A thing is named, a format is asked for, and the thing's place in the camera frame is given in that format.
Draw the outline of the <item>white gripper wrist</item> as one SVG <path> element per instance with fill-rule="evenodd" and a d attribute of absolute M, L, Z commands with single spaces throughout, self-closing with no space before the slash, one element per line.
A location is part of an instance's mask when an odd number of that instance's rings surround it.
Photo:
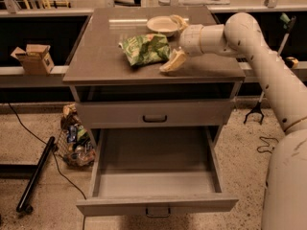
<path fill-rule="evenodd" d="M 179 38 L 181 49 L 174 49 L 170 54 L 170 59 L 159 68 L 163 73 L 177 70 L 186 61 L 187 55 L 191 57 L 202 55 L 201 30 L 203 26 L 201 24 L 188 26 L 184 18 L 176 14 L 172 14 L 170 18 L 177 24 L 177 30 L 181 33 Z"/>

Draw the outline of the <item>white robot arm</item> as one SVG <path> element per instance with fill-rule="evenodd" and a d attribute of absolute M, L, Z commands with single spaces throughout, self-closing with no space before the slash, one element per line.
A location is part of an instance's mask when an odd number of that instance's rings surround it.
<path fill-rule="evenodd" d="M 162 72 L 207 53 L 247 59 L 285 133 L 268 165 L 261 229 L 307 230 L 307 87 L 271 50 L 248 13 L 213 26 L 189 25 L 179 15 L 171 20 L 180 32 L 179 49 L 160 67 Z"/>

